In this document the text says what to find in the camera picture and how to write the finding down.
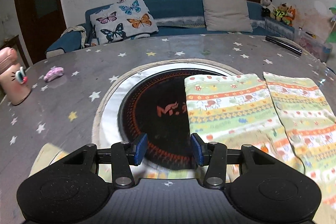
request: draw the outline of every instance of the pink butterfly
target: pink butterfly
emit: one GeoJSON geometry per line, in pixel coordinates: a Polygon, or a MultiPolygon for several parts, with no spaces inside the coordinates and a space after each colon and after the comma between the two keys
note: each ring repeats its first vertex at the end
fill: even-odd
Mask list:
{"type": "Polygon", "coordinates": [[[99,21],[101,24],[105,24],[109,21],[115,21],[117,19],[116,17],[116,11],[111,13],[109,16],[106,14],[106,16],[99,17],[96,20],[99,21]]]}

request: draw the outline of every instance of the black round cooktop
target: black round cooktop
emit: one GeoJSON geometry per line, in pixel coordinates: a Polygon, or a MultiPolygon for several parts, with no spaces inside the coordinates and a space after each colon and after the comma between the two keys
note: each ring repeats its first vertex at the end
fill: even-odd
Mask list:
{"type": "Polygon", "coordinates": [[[118,113],[119,130],[133,141],[148,135],[145,158],[162,167],[195,168],[190,149],[184,79],[191,75],[222,75],[201,69],[175,69],[152,75],[134,86],[118,113]]]}

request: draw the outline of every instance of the blue sofa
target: blue sofa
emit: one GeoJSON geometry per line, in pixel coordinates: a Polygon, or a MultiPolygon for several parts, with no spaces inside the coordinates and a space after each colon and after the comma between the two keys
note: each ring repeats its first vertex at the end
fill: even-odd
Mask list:
{"type": "MultiPolygon", "coordinates": [[[[220,31],[208,31],[204,23],[204,11],[202,0],[144,0],[151,15],[157,20],[159,31],[152,34],[153,37],[170,35],[192,35],[227,33],[220,31]]],[[[272,35],[293,39],[294,28],[271,18],[261,16],[259,3],[247,2],[249,17],[252,22],[253,32],[249,35],[272,35]]],[[[93,8],[85,12],[85,23],[81,24],[86,29],[86,44],[92,41],[92,25],[90,15],[99,11],[101,7],[93,8]]],[[[78,31],[66,33],[54,42],[46,51],[47,58],[65,52],[79,50],[81,48],[81,34],[78,31]]]]}

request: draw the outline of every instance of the door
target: door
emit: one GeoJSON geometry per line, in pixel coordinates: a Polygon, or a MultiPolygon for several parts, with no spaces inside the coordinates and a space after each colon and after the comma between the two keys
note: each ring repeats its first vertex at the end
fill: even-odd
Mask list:
{"type": "Polygon", "coordinates": [[[14,0],[31,61],[46,58],[46,49],[66,29],[60,0],[14,0]]]}

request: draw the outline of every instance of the star-patterned tablecloth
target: star-patterned tablecloth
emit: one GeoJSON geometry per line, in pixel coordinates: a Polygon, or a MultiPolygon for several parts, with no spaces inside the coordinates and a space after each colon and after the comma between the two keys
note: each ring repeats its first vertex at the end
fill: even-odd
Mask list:
{"type": "Polygon", "coordinates": [[[104,94],[119,76],[147,63],[201,58],[242,73],[263,71],[309,77],[336,111],[335,75],[313,56],[294,53],[265,41],[264,36],[207,34],[150,37],[96,46],[43,60],[26,72],[32,92],[18,106],[0,104],[0,221],[21,223],[16,190],[26,179],[40,149],[52,143],[72,152],[91,142],[92,123],[104,94]],[[45,83],[53,67],[64,75],[45,83]]]}

